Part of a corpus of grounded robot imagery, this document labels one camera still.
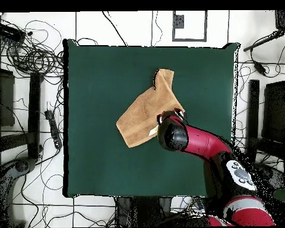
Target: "brown towel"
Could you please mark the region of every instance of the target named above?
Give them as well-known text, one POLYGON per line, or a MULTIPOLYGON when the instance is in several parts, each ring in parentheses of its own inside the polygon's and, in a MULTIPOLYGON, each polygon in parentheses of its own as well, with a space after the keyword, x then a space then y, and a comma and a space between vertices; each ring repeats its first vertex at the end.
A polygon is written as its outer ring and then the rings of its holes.
POLYGON ((167 110, 180 108, 172 93, 174 72, 159 69, 154 76, 154 87, 139 95, 116 126, 129 148, 138 146, 157 135, 157 115, 167 110))

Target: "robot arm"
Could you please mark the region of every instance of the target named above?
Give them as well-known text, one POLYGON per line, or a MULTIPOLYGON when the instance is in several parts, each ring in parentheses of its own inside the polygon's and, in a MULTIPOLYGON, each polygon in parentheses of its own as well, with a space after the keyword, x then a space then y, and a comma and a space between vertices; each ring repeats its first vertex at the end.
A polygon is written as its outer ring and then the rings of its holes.
POLYGON ((206 169, 211 169, 218 188, 217 216, 243 226, 274 225, 250 174, 219 137, 184 124, 179 109, 157 116, 157 123, 157 137, 163 148, 198 156, 206 169))

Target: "plug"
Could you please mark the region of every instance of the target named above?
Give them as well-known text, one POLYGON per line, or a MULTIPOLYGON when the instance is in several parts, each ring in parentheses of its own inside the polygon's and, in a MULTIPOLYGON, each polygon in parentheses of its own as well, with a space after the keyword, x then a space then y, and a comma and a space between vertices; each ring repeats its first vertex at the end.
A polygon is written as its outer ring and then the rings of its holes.
POLYGON ((265 76, 266 70, 262 66, 262 64, 260 64, 259 62, 254 62, 254 68, 259 72, 259 74, 262 74, 265 76))

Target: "table surface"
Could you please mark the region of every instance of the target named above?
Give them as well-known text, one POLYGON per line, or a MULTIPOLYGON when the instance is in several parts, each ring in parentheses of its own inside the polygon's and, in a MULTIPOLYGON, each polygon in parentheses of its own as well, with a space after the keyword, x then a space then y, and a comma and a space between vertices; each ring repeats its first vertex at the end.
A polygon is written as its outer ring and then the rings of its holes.
POLYGON ((116 122, 164 68, 174 71, 172 91, 188 123, 231 141, 237 49, 236 43, 99 47, 68 40, 68 196, 206 196, 201 159, 164 150, 157 138, 128 148, 116 122))

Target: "white floor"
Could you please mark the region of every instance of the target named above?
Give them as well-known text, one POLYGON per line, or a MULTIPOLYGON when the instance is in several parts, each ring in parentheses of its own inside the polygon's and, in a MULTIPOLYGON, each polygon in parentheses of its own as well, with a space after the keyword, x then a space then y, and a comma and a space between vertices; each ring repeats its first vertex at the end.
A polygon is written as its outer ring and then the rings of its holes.
MULTIPOLYGON (((110 12, 105 14, 111 19, 112 23, 118 29, 118 32, 126 41, 129 46, 199 46, 199 47, 217 47, 221 48, 228 42, 238 42, 241 44, 239 51, 239 62, 245 62, 243 64, 242 72, 239 73, 239 89, 245 83, 241 97, 243 100, 247 99, 246 83, 249 79, 260 80, 260 97, 259 101, 264 99, 264 88, 266 84, 276 81, 285 80, 285 74, 278 74, 274 78, 266 78, 257 72, 255 72, 253 65, 246 63, 251 60, 250 54, 244 52, 243 48, 253 44, 256 40, 263 36, 269 35, 274 30, 275 18, 274 11, 208 11, 208 24, 207 24, 207 42, 172 42, 172 11, 138 11, 138 12, 110 12)), ((177 11, 176 14, 185 15, 185 24, 188 24, 188 20, 195 20, 202 27, 200 22, 204 22, 201 19, 194 19, 196 13, 194 11, 177 11)), ((97 41, 98 45, 123 45, 123 41, 119 38, 115 29, 111 23, 103 16, 102 12, 29 12, 29 13, 5 13, 2 16, 3 20, 7 20, 10 23, 16 24, 21 28, 38 29, 42 31, 32 30, 32 37, 39 39, 39 41, 45 40, 47 33, 48 38, 44 44, 51 48, 56 48, 56 53, 62 50, 61 39, 76 39, 90 38, 97 41)), ((200 30, 195 29, 196 33, 201 33, 200 30)), ((195 33, 188 26, 185 25, 184 31, 178 33, 178 37, 181 38, 195 38, 195 33)), ((91 40, 81 40, 81 45, 93 45, 91 40)), ((263 63, 271 63, 269 67, 269 76, 276 75, 276 64, 279 60, 281 64, 285 64, 285 49, 280 58, 281 51, 285 46, 285 36, 274 41, 268 42, 253 52, 253 57, 256 61, 263 63)), ((1 57, 1 68, 9 69, 13 71, 12 67, 7 67, 5 63, 8 63, 7 57, 1 57)), ((285 66, 281 65, 281 73, 285 73, 285 66)), ((24 105, 28 105, 28 88, 29 80, 16 79, 14 89, 15 108, 25 109, 24 105)), ((57 93, 57 85, 51 85, 47 82, 42 84, 41 95, 41 112, 44 112, 48 107, 55 104, 57 93)), ((240 112, 246 108, 246 103, 239 97, 237 100, 237 112, 240 112)), ((259 113, 259 133, 262 128, 262 105, 260 105, 259 113)), ((63 120, 63 107, 60 107, 61 115, 56 114, 56 121, 60 123, 63 120)), ((27 130, 27 111, 15 110, 15 114, 18 116, 24 130, 27 130)), ((237 128, 245 128, 246 113, 243 112, 237 116, 237 128)), ((2 127, 3 131, 19 131, 21 130, 19 124, 15 123, 13 127, 2 127)), ((40 142, 43 144, 49 137, 49 124, 44 117, 40 120, 40 142)), ((237 136, 242 137, 242 132, 245 136, 245 130, 237 130, 237 136)), ((12 134, 13 132, 1 132, 2 135, 12 134)), ((13 150, 4 151, 0 154, 0 162, 5 163, 13 159, 19 152, 25 150, 26 147, 18 147, 13 150)), ((46 159, 55 154, 55 148, 53 141, 49 139, 45 144, 45 151, 43 158, 46 159)), ((89 227, 93 224, 88 219, 99 221, 108 221, 114 212, 114 200, 110 197, 96 197, 96 196, 79 196, 74 199, 65 198, 62 195, 62 176, 63 176, 63 149, 61 153, 56 156, 51 162, 44 162, 42 167, 37 166, 27 176, 26 187, 24 195, 35 204, 39 206, 39 212, 36 218, 33 220, 31 226, 45 227, 42 219, 43 207, 41 205, 47 205, 46 223, 49 223, 50 227, 89 227), (46 188, 40 177, 42 172, 42 179, 44 183, 47 182, 46 188), (63 218, 53 217, 68 215, 63 218)), ((29 204, 20 194, 20 189, 23 185, 24 178, 20 178, 14 189, 13 210, 15 218, 18 220, 25 220, 27 225, 34 217, 37 209, 35 206, 29 204)), ((181 205, 182 197, 174 197, 172 201, 172 207, 178 208, 181 205)))

